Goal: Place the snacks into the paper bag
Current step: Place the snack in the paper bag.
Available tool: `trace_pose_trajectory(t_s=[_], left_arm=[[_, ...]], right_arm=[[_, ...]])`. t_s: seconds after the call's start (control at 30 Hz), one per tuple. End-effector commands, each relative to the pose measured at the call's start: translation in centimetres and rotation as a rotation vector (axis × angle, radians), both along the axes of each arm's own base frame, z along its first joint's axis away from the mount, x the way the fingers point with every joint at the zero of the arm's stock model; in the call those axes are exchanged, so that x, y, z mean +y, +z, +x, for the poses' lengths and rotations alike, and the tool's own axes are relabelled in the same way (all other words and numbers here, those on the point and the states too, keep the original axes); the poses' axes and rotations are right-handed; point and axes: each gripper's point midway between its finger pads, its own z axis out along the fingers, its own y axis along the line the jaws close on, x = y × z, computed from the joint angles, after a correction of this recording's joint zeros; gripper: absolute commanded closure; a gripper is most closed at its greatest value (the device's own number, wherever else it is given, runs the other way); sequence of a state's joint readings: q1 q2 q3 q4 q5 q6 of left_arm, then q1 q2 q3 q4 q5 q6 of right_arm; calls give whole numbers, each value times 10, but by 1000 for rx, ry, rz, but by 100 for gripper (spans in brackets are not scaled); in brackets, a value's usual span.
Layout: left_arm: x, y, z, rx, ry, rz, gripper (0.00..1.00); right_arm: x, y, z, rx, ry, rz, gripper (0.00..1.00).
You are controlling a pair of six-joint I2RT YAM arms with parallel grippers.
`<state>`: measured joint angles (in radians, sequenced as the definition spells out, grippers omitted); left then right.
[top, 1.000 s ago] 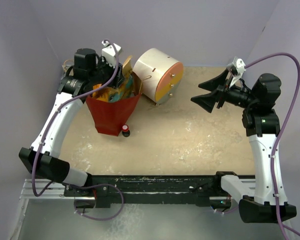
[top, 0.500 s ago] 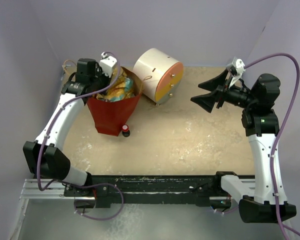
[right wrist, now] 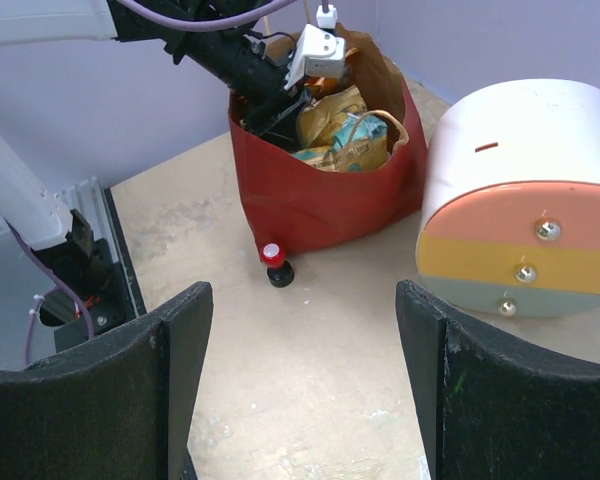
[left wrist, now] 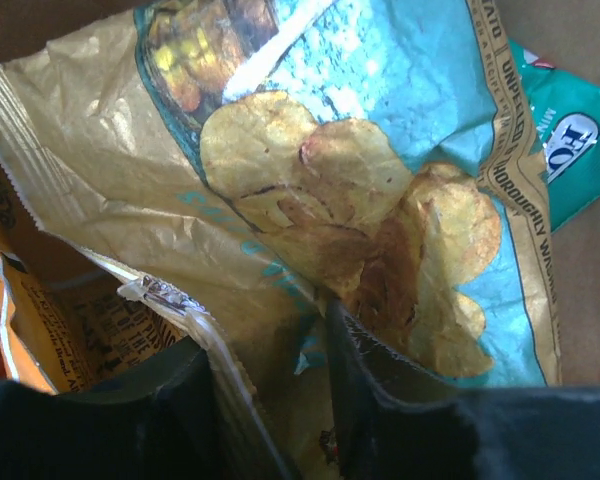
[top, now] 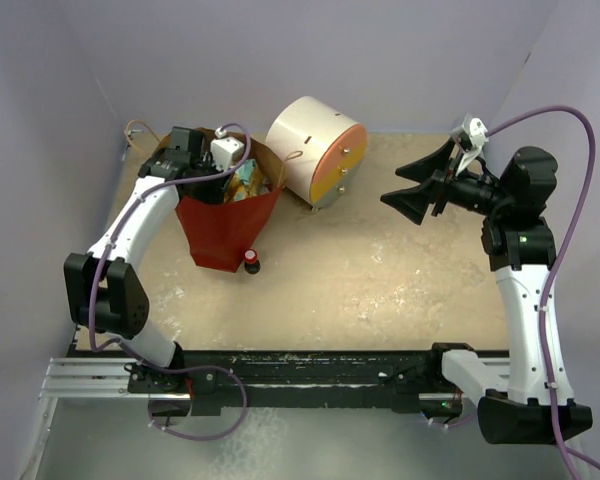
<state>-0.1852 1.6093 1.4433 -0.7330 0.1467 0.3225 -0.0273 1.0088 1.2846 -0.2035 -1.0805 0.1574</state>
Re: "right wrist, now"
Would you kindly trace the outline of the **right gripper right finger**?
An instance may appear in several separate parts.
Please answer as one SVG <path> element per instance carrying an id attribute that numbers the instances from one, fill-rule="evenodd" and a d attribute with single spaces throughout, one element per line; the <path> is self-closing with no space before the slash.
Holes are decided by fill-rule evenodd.
<path id="1" fill-rule="evenodd" d="M 417 283 L 395 309 L 434 479 L 600 479 L 600 364 L 464 313 Z"/>

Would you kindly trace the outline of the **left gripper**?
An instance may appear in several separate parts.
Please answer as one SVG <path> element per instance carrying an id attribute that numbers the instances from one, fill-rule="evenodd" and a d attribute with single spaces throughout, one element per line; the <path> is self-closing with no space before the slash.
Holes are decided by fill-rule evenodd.
<path id="1" fill-rule="evenodd" d="M 246 131 L 283 150 L 298 150 L 297 120 L 311 96 L 303 86 L 285 87 L 297 40 L 288 33 L 283 35 L 291 46 L 282 56 L 272 58 L 267 54 L 267 35 L 252 29 L 231 30 L 236 71 L 229 75 L 229 87 L 244 99 Z"/>

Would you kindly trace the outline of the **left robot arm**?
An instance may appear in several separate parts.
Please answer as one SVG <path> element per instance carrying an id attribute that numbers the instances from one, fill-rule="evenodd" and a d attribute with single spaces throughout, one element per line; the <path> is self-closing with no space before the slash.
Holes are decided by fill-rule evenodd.
<path id="1" fill-rule="evenodd" d="M 125 155 L 157 162 L 218 130 L 211 88 L 176 100 L 168 75 L 156 63 L 117 81 L 111 93 L 92 81 L 104 69 L 83 62 L 69 94 L 39 94 L 35 80 L 59 69 L 62 41 L 90 47 L 96 40 L 147 42 L 174 62 L 191 59 L 249 104 L 247 123 L 268 132 L 294 98 L 287 68 L 266 56 L 248 36 L 257 21 L 282 8 L 279 1 L 0 1 L 0 173 L 16 181 L 0 189 L 0 212 L 13 202 L 9 222 L 54 275 L 78 296 L 108 285 L 108 268 L 94 257 L 87 223 L 65 206 L 38 214 L 24 192 L 36 181 L 15 161 L 9 142 L 25 139 L 46 159 L 120 162 Z"/>

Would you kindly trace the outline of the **red brown paper bag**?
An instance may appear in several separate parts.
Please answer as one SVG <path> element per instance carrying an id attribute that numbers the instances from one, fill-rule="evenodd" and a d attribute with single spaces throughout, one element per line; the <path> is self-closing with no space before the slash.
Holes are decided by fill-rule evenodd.
<path id="1" fill-rule="evenodd" d="M 338 25 L 358 53 L 352 76 L 368 107 L 389 112 L 409 140 L 395 143 L 377 170 L 325 172 L 244 130 L 245 101 L 229 97 L 228 118 L 240 201 L 257 248 L 276 243 L 289 254 L 333 247 L 375 233 L 417 212 L 422 204 L 427 146 L 421 118 L 399 67 L 365 32 Z"/>

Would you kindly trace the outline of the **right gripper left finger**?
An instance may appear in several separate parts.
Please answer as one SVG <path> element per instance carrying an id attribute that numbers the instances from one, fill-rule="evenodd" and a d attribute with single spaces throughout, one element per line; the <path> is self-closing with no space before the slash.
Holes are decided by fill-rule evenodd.
<path id="1" fill-rule="evenodd" d="M 0 371 L 0 479 L 192 479 L 213 316 L 198 282 L 144 316 Z"/>

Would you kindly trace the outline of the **tan paper snack bag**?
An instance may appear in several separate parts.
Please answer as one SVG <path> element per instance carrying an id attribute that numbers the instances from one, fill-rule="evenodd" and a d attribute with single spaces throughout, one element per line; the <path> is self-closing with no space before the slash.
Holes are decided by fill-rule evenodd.
<path id="1" fill-rule="evenodd" d="M 388 125 L 369 114 L 351 86 L 313 102 L 299 117 L 302 148 L 293 156 L 326 172 L 373 171 L 388 160 Z"/>

